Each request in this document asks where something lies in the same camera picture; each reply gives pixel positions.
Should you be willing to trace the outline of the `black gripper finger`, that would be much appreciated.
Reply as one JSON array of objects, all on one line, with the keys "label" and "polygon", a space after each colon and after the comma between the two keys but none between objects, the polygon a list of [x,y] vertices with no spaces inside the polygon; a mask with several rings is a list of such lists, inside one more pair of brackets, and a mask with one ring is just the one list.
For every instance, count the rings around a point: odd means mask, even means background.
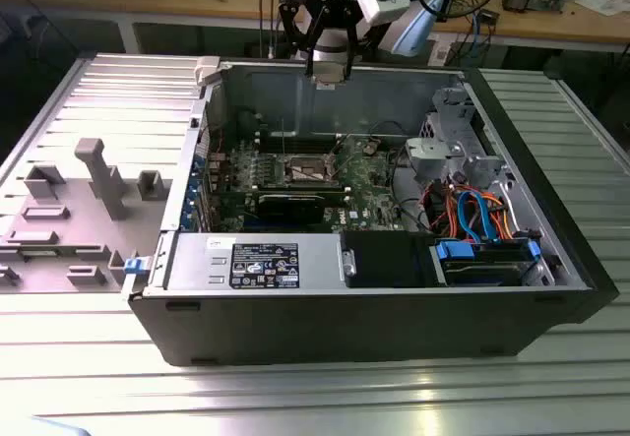
[{"label": "black gripper finger", "polygon": [[[311,17],[306,32],[302,32],[294,21],[301,7],[304,7]],[[305,76],[311,78],[316,43],[325,29],[326,4],[322,0],[280,0],[279,14],[291,49],[294,52],[300,50],[306,53]]]},{"label": "black gripper finger", "polygon": [[344,27],[346,29],[346,65],[344,68],[344,77],[348,78],[351,73],[354,58],[367,57],[370,59],[376,48],[378,47],[377,35],[378,28],[368,25],[368,30],[362,37],[358,36],[357,25],[359,24],[359,15],[351,8],[344,8]]}]

